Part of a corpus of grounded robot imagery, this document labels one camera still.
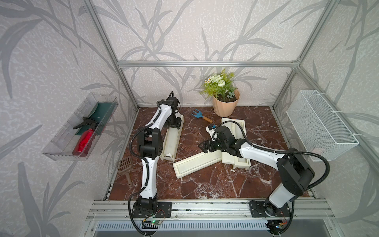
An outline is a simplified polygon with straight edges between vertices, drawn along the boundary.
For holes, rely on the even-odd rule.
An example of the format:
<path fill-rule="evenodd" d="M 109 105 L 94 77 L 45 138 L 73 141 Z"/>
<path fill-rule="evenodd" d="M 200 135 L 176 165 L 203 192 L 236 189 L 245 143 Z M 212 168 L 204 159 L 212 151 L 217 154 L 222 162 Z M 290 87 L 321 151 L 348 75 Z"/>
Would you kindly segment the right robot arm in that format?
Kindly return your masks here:
<path fill-rule="evenodd" d="M 305 191 L 321 184 L 330 173 L 330 164 L 322 155 L 298 151 L 290 148 L 288 150 L 276 150 L 252 143 L 241 125 L 238 125 L 242 138 L 235 138 L 225 122 L 220 125 L 209 125 L 207 131 L 211 138 L 200 143 L 198 146 L 204 153 L 215 151 L 226 152 L 232 156 L 242 159 L 250 159 L 266 164 L 279 172 L 281 183 L 262 201 L 251 201 L 249 203 L 252 214 L 263 214 L 275 217 L 288 202 L 294 202 L 302 196 Z M 314 181 L 315 172 L 306 161 L 305 156 L 320 159 L 325 164 L 322 176 Z"/>

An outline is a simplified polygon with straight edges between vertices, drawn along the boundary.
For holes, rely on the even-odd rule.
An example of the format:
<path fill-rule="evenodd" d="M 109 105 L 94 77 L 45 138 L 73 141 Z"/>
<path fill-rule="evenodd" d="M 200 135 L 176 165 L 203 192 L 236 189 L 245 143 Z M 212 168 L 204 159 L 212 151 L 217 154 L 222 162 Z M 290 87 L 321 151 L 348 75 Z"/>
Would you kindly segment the dispenser detached lid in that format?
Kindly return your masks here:
<path fill-rule="evenodd" d="M 222 152 L 201 152 L 179 162 L 173 163 L 174 171 L 178 179 L 190 175 L 222 160 Z"/>

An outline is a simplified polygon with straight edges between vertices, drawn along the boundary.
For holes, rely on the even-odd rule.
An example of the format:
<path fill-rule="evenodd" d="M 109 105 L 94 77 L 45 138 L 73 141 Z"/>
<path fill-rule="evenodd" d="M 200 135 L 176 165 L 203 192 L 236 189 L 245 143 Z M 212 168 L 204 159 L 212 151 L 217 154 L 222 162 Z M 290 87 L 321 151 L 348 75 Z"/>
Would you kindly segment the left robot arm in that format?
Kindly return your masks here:
<path fill-rule="evenodd" d="M 132 217 L 148 217 L 159 211 L 156 180 L 158 160 L 164 155 L 164 139 L 161 131 L 163 128 L 168 129 L 166 142 L 173 137 L 180 138 L 183 119 L 181 116 L 176 116 L 179 104 L 174 92 L 170 92 L 166 99 L 158 101 L 158 110 L 152 119 L 132 137 L 137 138 L 138 154 L 133 152 L 133 142 L 129 143 L 131 155 L 140 158 L 143 166 L 142 188 L 136 194 L 138 197 L 133 204 Z"/>

